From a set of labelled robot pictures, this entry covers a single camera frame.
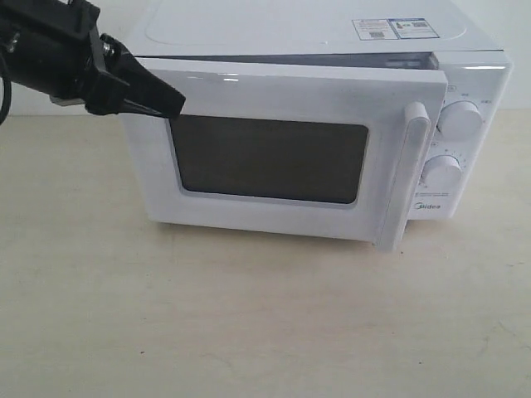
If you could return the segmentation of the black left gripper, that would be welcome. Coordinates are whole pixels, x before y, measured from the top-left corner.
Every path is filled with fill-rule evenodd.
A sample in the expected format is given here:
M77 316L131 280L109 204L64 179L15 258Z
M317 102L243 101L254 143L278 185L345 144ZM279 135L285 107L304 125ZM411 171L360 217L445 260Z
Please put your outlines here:
M95 115L177 118L186 97L102 34L88 1L2 1L1 78L59 100L81 100ZM104 77L105 69L111 77Z

